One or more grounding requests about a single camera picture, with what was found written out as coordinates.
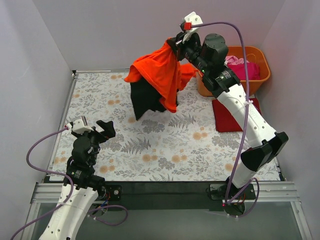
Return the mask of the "orange t shirt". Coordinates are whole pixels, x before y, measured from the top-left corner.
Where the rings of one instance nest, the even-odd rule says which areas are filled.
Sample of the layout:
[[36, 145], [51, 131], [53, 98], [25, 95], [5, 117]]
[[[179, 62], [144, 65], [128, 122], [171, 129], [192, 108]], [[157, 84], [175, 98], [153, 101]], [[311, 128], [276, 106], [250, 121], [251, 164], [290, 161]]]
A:
[[168, 111], [177, 111], [177, 92], [182, 91], [198, 70], [190, 64], [180, 64], [167, 42], [153, 53], [136, 59], [124, 79], [130, 84], [140, 80], [146, 82], [159, 93], [159, 103]]

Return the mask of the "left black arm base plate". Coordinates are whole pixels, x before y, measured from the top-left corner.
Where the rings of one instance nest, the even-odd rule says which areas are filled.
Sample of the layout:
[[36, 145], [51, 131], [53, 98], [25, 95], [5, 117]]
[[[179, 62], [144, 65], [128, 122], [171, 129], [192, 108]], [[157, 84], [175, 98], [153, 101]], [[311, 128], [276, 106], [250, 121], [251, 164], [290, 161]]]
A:
[[122, 186], [111, 184], [102, 186], [98, 190], [97, 201], [119, 201], [122, 197]]

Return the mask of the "orange plastic laundry basket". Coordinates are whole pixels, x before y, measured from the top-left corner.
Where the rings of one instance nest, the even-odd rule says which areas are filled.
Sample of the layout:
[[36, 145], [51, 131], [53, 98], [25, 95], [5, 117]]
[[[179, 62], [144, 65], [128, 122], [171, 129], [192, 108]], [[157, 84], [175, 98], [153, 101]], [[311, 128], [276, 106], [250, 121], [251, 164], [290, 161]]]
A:
[[[249, 94], [250, 96], [254, 95], [260, 86], [266, 82], [270, 75], [270, 69], [263, 52], [253, 46], [246, 46], [246, 60], [248, 67], [248, 79], [249, 79]], [[227, 57], [233, 57], [233, 59], [238, 58], [243, 59], [243, 51], [241, 46], [229, 46]], [[230, 64], [227, 66], [232, 69], [232, 71], [239, 78], [243, 88], [246, 90], [246, 77], [245, 77], [245, 65], [244, 63], [239, 64]], [[202, 82], [202, 77], [197, 76], [197, 91], [203, 97], [212, 97], [212, 93], [209, 92]]]

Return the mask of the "light pink garment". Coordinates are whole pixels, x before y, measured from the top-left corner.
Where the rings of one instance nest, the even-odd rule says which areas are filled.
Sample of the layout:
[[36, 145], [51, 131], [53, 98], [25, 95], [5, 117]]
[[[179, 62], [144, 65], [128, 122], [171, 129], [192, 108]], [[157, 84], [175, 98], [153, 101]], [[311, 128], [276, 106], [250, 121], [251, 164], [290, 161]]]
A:
[[238, 58], [234, 55], [226, 56], [225, 63], [227, 65], [241, 65], [245, 63], [244, 58]]

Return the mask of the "folded dark red t shirt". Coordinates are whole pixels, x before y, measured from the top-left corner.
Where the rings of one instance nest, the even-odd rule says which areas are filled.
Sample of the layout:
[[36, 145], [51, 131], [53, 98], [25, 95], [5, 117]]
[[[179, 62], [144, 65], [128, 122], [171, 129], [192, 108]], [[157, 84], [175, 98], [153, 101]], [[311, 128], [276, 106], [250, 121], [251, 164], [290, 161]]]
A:
[[219, 133], [242, 132], [242, 127], [237, 123], [231, 113], [218, 100], [212, 100], [215, 119], [215, 129]]

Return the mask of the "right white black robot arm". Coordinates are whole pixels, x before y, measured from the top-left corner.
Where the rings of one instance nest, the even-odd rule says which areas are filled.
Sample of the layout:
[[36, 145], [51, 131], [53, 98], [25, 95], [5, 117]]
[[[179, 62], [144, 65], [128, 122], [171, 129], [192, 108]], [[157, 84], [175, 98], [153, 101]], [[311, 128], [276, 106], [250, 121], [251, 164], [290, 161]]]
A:
[[258, 170], [273, 160], [288, 142], [288, 135], [271, 127], [256, 107], [246, 98], [237, 75], [227, 66], [229, 49], [225, 39], [215, 33], [208, 34], [203, 42], [197, 33], [186, 39], [181, 32], [167, 40], [176, 58], [188, 60], [202, 74], [202, 82], [242, 128], [250, 148], [240, 154], [241, 162], [232, 171], [226, 186], [227, 195], [237, 199], [245, 192], [244, 186]]

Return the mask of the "floral patterned table mat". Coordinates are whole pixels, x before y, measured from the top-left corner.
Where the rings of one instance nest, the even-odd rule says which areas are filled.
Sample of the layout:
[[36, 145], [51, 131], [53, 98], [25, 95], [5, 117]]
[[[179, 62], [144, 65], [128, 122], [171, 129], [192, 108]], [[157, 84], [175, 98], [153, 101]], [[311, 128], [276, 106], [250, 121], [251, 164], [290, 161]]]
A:
[[89, 126], [113, 121], [116, 135], [102, 143], [95, 174], [107, 181], [224, 181], [241, 133], [216, 130], [212, 100], [192, 78], [177, 96], [176, 113], [146, 112], [136, 119], [125, 72], [81, 73], [66, 114], [85, 116]]

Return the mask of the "aluminium frame rail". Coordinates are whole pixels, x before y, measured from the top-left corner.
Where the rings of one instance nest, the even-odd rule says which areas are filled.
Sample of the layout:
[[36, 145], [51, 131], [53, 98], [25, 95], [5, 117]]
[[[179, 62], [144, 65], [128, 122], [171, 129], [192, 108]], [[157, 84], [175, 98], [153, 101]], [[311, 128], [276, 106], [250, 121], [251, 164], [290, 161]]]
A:
[[111, 182], [119, 201], [106, 213], [86, 216], [78, 240], [310, 240], [300, 197], [290, 181], [253, 184], [253, 200], [242, 200], [244, 216], [212, 200], [213, 182]]

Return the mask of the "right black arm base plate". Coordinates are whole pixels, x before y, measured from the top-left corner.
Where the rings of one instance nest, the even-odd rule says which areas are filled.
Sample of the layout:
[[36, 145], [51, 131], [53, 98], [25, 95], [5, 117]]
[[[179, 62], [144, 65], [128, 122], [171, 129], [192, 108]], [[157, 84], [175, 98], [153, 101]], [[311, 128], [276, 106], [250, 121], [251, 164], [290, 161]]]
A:
[[[227, 193], [228, 182], [229, 179], [225, 181], [214, 181], [213, 183], [209, 184], [209, 187], [205, 190], [205, 192], [212, 200], [224, 200]], [[228, 199], [230, 200], [240, 190], [240, 188], [236, 188], [233, 184], [231, 184]], [[252, 183], [250, 183], [235, 199], [239, 200], [243, 197], [245, 197], [245, 200], [254, 200], [256, 198], [256, 193]]]

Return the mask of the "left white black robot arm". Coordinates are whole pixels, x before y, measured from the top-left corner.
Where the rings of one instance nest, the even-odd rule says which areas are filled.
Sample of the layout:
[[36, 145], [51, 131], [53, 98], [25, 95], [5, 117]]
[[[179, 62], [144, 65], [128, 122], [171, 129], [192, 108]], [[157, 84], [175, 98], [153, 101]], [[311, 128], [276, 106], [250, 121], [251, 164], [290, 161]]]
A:
[[92, 203], [106, 196], [106, 181], [95, 174], [94, 166], [100, 145], [114, 138], [116, 131], [112, 121], [98, 120], [96, 123], [102, 131], [88, 126], [84, 116], [70, 123], [71, 134], [76, 139], [67, 161], [57, 209], [40, 236], [41, 240], [74, 240]]

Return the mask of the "black t shirt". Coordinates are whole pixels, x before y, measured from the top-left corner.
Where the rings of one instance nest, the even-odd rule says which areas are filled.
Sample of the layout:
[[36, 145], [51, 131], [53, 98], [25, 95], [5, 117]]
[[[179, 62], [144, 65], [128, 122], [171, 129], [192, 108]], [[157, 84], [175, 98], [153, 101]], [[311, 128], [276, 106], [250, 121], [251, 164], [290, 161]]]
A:
[[165, 112], [166, 108], [160, 103], [161, 94], [144, 78], [130, 83], [130, 98], [135, 119], [138, 121], [145, 112]]

